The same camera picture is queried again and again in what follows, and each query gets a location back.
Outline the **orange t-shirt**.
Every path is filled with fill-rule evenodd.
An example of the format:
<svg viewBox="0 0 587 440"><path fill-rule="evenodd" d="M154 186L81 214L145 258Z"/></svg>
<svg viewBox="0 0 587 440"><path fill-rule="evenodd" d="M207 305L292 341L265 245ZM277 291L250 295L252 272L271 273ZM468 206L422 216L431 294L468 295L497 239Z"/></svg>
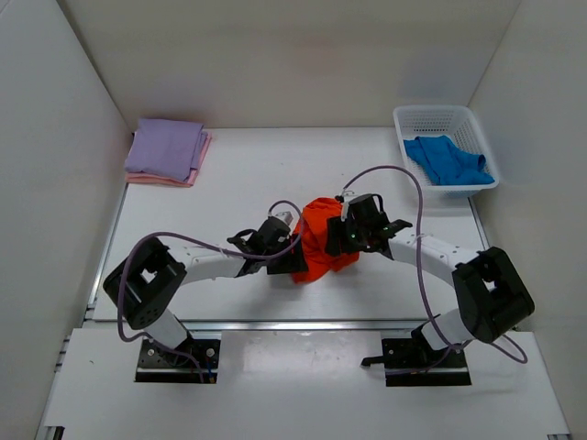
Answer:
<svg viewBox="0 0 587 440"><path fill-rule="evenodd" d="M302 250L308 270L293 273L291 277L294 283L317 281L329 271L338 272L359 260L358 252L337 257L326 253L327 220L330 217L340 216L341 210L340 202L327 197L316 198L304 207L302 212L304 225L298 222L294 232L299 233L302 230Z"/></svg>

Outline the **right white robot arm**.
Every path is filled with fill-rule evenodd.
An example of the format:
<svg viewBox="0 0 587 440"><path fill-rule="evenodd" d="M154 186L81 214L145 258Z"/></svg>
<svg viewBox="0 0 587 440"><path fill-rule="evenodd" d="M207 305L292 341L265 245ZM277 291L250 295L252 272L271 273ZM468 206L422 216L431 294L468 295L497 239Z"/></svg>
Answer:
<svg viewBox="0 0 587 440"><path fill-rule="evenodd" d="M456 309L431 313L411 332L411 355L418 365L432 367L444 352L462 349L473 340L493 345L536 310L504 250L470 250L425 235L418 224L390 221L379 194L347 192L336 200L341 213L327 219L325 251L329 256L379 254L414 266L420 290L425 288L423 276L430 274L455 292Z"/></svg>

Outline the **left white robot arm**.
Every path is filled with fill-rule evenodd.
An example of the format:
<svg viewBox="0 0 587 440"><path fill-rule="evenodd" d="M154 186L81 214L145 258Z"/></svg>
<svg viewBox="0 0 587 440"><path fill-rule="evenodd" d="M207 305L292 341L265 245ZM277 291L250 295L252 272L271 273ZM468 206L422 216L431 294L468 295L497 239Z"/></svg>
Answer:
<svg viewBox="0 0 587 440"><path fill-rule="evenodd" d="M117 322L127 322L152 341L156 352L176 368L198 368L205 351L170 311L183 285L217 278L235 279L266 269L269 275L308 271L301 236L290 229L291 214L268 217L258 229L245 229L227 242L235 251L198 244L169 247L147 236L103 281L117 308Z"/></svg>

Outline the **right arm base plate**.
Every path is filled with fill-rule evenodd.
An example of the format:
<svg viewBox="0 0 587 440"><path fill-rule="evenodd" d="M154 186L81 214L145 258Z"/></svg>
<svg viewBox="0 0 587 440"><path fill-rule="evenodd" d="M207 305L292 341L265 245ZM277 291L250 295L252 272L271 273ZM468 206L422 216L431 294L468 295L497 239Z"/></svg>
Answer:
<svg viewBox="0 0 587 440"><path fill-rule="evenodd" d="M452 348L433 350L423 340L412 338L408 328L381 331L381 353L364 357L363 369L382 366L385 386L464 387L472 384L464 352Z"/></svg>

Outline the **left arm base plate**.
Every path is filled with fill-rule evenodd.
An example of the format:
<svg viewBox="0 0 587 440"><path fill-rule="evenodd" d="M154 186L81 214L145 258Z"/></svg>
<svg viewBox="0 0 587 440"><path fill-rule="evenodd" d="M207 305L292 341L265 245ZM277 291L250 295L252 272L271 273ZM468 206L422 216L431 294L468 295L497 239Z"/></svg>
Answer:
<svg viewBox="0 0 587 440"><path fill-rule="evenodd" d="M135 382L201 384L217 383L221 348L219 333L192 332L193 341L185 351L198 362L174 355L157 347L149 339L141 341L135 371Z"/></svg>

